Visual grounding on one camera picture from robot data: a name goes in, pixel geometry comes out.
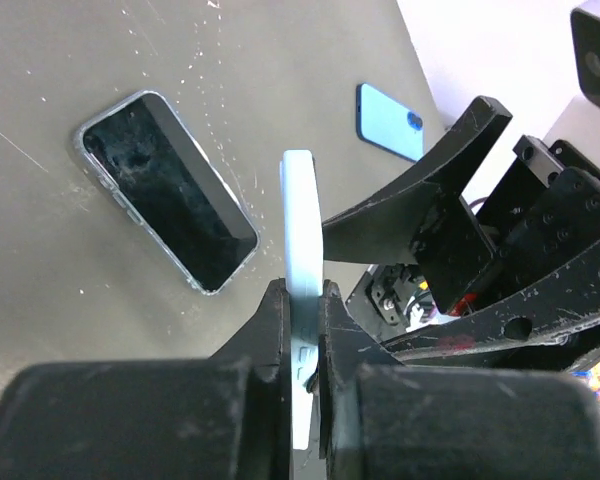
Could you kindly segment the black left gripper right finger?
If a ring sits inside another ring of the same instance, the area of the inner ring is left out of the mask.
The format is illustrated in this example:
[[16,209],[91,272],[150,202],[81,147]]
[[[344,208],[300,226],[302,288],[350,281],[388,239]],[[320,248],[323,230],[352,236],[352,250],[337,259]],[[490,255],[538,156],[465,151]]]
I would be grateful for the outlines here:
[[570,375],[404,365],[326,281],[320,456],[330,479],[600,479],[600,405]]

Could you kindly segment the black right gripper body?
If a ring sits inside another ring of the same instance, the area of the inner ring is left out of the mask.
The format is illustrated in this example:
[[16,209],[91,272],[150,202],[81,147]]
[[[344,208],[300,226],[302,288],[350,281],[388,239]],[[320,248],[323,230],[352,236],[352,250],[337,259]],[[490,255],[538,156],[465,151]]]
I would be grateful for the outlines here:
[[475,313],[530,286],[600,238],[600,167],[565,140],[523,136],[477,213],[444,202],[441,223],[417,236],[415,266],[364,274],[347,301],[389,340]]

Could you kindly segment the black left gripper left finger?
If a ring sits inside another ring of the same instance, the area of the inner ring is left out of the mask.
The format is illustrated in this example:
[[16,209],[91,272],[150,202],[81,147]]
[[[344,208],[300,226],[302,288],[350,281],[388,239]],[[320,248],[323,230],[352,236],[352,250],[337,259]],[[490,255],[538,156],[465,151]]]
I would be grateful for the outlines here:
[[46,363],[0,397],[0,479],[289,479],[290,306],[207,359]]

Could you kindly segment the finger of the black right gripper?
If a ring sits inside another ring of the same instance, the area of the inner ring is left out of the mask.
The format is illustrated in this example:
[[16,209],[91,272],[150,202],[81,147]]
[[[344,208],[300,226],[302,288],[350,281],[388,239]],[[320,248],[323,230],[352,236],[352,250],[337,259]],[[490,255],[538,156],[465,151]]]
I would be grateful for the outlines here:
[[600,239],[504,300],[383,345],[412,365],[584,368],[600,359]]
[[477,291],[495,246],[461,195],[512,118],[496,99],[476,97],[406,172],[324,221],[329,261],[416,265],[440,312]]

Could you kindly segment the light blue phone case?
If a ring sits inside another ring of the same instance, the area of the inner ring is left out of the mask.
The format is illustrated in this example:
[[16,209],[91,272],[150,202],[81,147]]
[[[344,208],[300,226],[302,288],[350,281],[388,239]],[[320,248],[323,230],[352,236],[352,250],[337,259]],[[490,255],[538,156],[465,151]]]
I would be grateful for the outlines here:
[[316,172],[309,150],[287,150],[280,163],[285,283],[290,301],[292,446],[310,440],[310,380],[319,357],[318,303],[323,294],[323,235]]

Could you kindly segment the teal phone dark screen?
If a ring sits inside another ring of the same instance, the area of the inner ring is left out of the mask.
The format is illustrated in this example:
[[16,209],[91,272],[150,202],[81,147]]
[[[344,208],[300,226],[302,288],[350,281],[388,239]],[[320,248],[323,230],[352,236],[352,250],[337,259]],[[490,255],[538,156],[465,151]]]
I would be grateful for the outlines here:
[[193,289],[219,293],[254,256],[253,222],[162,94],[122,99],[81,125],[73,143]]

